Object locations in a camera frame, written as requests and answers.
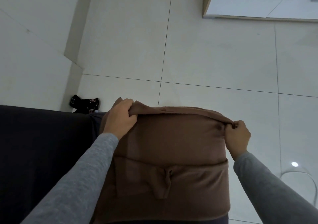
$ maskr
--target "gray long-sleeve shirt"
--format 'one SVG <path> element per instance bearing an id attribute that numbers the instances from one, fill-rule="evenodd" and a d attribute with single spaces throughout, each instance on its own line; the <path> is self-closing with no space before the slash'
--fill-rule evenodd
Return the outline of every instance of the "gray long-sleeve shirt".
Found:
<path id="1" fill-rule="evenodd" d="M 88 224 L 117 144 L 113 134 L 101 134 L 22 224 Z M 264 224 L 318 223 L 318 210 L 251 153 L 237 158 L 234 171 Z"/>

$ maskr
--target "white tile floor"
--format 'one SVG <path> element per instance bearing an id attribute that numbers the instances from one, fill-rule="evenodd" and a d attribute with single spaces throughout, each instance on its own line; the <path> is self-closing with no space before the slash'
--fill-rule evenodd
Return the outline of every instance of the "white tile floor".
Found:
<path id="1" fill-rule="evenodd" d="M 201 11 L 202 0 L 92 0 L 78 95 L 100 98 L 102 111 L 122 97 L 242 119 L 249 151 L 274 174 L 296 161 L 318 183 L 318 24 L 210 20 Z M 230 223 L 261 223 L 230 165 Z M 310 179 L 284 181 L 312 202 Z"/>

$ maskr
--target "brown fabric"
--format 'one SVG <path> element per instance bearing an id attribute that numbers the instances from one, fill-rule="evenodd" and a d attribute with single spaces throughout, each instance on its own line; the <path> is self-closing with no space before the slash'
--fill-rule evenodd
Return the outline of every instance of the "brown fabric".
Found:
<path id="1" fill-rule="evenodd" d="M 226 215 L 224 124 L 232 121 L 211 110 L 149 107 L 138 101 L 129 109 L 133 114 L 137 123 L 114 152 L 94 223 L 204 221 Z"/>

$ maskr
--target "brown garment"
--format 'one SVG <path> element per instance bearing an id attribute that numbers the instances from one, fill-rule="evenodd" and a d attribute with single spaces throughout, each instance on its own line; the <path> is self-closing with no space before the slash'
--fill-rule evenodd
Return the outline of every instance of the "brown garment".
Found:
<path id="1" fill-rule="evenodd" d="M 134 114 L 137 123 L 114 152 L 94 223 L 205 221 L 226 215 L 230 200 L 224 124 L 233 122 L 211 110 L 148 107 L 138 101 L 129 109 Z"/>

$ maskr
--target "hand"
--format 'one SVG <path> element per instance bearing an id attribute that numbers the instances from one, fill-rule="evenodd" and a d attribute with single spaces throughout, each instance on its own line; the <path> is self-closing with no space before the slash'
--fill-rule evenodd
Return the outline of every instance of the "hand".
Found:
<path id="1" fill-rule="evenodd" d="M 236 127 L 235 129 L 233 129 L 231 124 L 225 127 L 225 145 L 235 161 L 241 154 L 247 151 L 251 133 L 242 120 L 234 121 L 233 125 Z"/>
<path id="2" fill-rule="evenodd" d="M 112 133 L 120 140 L 137 122 L 137 115 L 129 117 L 128 110 L 133 104 L 132 99 L 124 99 L 114 106 L 108 115 L 103 133 Z"/>

